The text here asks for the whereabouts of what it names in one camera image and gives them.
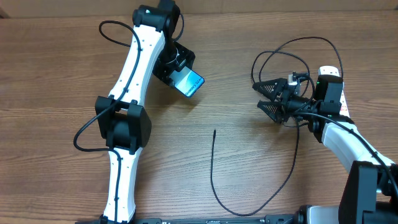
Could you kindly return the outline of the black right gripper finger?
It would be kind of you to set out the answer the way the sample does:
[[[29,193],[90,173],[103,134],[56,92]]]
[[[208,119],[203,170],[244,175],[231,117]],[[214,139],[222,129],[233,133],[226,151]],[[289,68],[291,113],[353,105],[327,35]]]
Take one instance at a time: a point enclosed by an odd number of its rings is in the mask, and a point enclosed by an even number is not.
[[[273,80],[256,82],[252,88],[265,96],[270,101],[275,101],[278,96],[282,94],[284,86],[287,84],[287,79],[276,78]]]
[[[283,112],[280,102],[259,101],[257,107],[265,112],[268,117],[275,123],[282,123]]]

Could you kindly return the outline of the blue screen smartphone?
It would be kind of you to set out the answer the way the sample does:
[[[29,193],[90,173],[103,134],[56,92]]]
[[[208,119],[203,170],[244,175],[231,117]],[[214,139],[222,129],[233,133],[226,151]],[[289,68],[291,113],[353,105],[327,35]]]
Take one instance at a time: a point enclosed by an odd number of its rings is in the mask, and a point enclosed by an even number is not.
[[[192,97],[205,82],[203,77],[188,67],[183,67],[180,72],[172,72],[170,78],[174,87],[187,98]]]

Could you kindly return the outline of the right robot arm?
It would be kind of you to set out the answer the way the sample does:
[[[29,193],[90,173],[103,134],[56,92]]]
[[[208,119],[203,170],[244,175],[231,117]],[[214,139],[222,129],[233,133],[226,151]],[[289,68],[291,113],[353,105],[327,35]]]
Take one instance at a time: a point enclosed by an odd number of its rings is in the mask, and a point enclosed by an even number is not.
[[[339,159],[349,176],[339,205],[302,206],[294,223],[397,223],[397,164],[360,135],[354,121],[341,112],[343,79],[306,73],[256,82],[267,98],[257,106],[274,122],[307,121],[317,141]]]

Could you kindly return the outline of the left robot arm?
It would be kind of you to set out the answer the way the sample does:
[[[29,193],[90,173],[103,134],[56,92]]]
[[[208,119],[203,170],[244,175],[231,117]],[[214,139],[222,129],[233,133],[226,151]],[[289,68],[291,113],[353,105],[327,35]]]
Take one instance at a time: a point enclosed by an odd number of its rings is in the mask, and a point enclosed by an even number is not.
[[[107,97],[96,100],[96,119],[110,160],[108,202],[99,223],[134,221],[137,164],[152,129],[144,108],[151,76],[187,98],[205,82],[193,71],[195,54],[173,37],[180,18],[175,1],[139,6],[132,15],[132,40],[118,81]]]

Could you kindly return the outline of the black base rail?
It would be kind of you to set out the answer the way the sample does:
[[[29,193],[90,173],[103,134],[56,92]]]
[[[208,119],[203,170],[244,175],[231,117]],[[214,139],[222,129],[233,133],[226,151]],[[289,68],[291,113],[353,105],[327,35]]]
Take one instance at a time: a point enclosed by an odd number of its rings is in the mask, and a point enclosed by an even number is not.
[[[266,215],[264,218],[199,218],[162,220],[160,218],[133,219],[132,224],[304,224],[300,214]]]

